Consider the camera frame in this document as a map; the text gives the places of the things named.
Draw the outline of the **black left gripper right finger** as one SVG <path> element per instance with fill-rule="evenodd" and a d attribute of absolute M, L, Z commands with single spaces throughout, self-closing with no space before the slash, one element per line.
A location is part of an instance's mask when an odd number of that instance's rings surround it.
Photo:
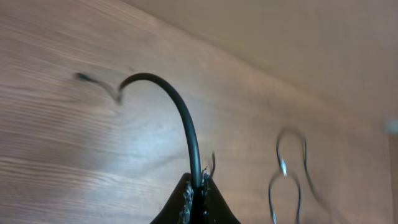
<path fill-rule="evenodd" d="M 205 224 L 240 224 L 209 174 L 203 175 L 202 199 Z"/>

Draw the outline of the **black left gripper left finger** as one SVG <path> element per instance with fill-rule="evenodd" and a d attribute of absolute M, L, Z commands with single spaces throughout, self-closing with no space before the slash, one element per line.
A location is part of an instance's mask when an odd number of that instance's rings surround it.
<path fill-rule="evenodd" d="M 160 213 L 150 224 L 189 224 L 193 208 L 194 191 L 190 174 L 182 175 Z"/>

